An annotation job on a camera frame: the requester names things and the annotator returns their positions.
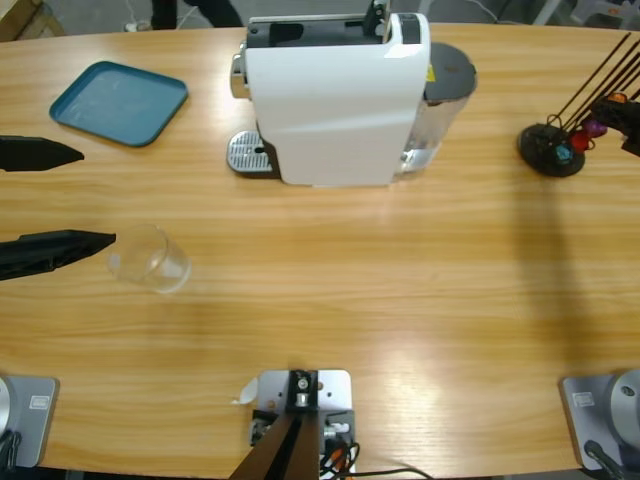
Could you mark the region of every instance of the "blue plastic tray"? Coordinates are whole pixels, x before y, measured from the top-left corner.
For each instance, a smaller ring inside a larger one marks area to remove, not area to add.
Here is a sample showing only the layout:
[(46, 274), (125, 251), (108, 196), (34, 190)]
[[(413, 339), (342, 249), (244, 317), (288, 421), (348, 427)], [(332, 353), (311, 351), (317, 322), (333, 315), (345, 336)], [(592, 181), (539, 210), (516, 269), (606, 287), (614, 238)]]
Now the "blue plastic tray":
[(153, 142), (187, 98), (175, 78), (98, 62), (87, 68), (53, 102), (56, 122), (131, 147)]

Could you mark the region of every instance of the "white coffee machine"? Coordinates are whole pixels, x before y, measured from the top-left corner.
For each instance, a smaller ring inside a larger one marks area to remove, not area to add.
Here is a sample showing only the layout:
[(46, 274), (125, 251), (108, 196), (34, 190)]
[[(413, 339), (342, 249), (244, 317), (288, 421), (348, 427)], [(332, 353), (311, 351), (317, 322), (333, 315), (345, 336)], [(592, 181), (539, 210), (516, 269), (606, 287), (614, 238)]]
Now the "white coffee machine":
[(257, 131), (229, 144), (245, 176), (293, 185), (386, 185), (425, 91), (430, 38), (418, 13), (252, 18), (231, 88), (253, 102)]

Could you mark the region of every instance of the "wooden table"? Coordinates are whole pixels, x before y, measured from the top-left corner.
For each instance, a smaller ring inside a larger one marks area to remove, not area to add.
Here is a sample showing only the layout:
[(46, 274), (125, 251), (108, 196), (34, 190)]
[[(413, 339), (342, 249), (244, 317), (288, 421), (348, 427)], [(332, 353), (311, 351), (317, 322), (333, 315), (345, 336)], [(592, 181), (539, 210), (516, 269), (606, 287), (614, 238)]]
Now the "wooden table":
[[(44, 464), (222, 477), (248, 451), (264, 369), (345, 368), (361, 469), (436, 476), (577, 466), (558, 381), (640, 365), (640, 159), (619, 135), (586, 168), (542, 178), (520, 130), (557, 111), (616, 31), (435, 25), (479, 87), (424, 175), (313, 189), (234, 176), (228, 139), (243, 30), (94, 35), (0, 45), (0, 133), (86, 160), (0, 173), (0, 240), (156, 223), (193, 260), (175, 295), (114, 281), (99, 254), (0, 283), (0, 369), (60, 380)], [(112, 60), (183, 79), (190, 99), (152, 145), (54, 123), (53, 100)]]

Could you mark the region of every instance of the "wire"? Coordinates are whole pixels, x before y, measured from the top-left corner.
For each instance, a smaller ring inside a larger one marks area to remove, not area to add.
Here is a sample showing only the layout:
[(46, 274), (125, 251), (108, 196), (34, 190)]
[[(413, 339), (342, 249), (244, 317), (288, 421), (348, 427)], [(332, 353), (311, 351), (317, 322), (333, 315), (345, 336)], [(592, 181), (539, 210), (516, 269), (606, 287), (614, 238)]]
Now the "wire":
[(404, 468), (396, 468), (393, 470), (377, 470), (371, 472), (341, 472), (334, 475), (331, 480), (337, 480), (339, 478), (347, 478), (347, 477), (376, 477), (379, 475), (393, 475), (395, 473), (415, 473), (416, 475), (420, 475), (422, 478), (426, 478), (427, 480), (434, 480), (434, 478), (428, 473), (423, 472), (417, 468), (413, 467), (404, 467)]
[(187, 12), (187, 14), (186, 14), (184, 17), (182, 17), (182, 20), (180, 20), (180, 23), (178, 23), (178, 26), (176, 27), (176, 30), (180, 30), (180, 29), (182, 28), (182, 25), (184, 25), (184, 22), (186, 22), (186, 21), (187, 21), (187, 19), (191, 16), (191, 14), (192, 14), (193, 12), (195, 12), (195, 11), (196, 11), (196, 9), (197, 9), (197, 8), (198, 8), (198, 7), (192, 7), (192, 8)]
[[(495, 13), (493, 13), (491, 10), (489, 10), (486, 6), (484, 6), (484, 4), (480, 0), (464, 0), (464, 1), (468, 2), (468, 3), (473, 3), (480, 10), (482, 10), (484, 13), (489, 15), (491, 17), (491, 19), (493, 20), (493, 23), (507, 23), (507, 24), (510, 24), (510, 25), (524, 25), (523, 23), (511, 22), (509, 20), (504, 20), (504, 21), (500, 20), (498, 18), (498, 16)], [(429, 10), (431, 10), (431, 8), (433, 7), (433, 3), (435, 3), (435, 2), (432, 2), (431, 4), (429, 4)]]
[(124, 3), (129, 9), (129, 15), (131, 16), (131, 23), (138, 23), (138, 20), (136, 20), (136, 13), (133, 11), (133, 7), (131, 6), (131, 2), (129, 0), (124, 0)]

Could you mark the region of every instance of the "clear glass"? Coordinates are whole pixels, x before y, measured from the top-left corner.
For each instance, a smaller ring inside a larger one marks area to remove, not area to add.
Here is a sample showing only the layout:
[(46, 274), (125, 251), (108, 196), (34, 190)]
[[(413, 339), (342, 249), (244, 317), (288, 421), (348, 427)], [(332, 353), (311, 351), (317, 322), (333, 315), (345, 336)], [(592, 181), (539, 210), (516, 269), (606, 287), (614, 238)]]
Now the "clear glass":
[(118, 280), (160, 293), (175, 292), (191, 274), (189, 257), (155, 225), (118, 233), (107, 266)]

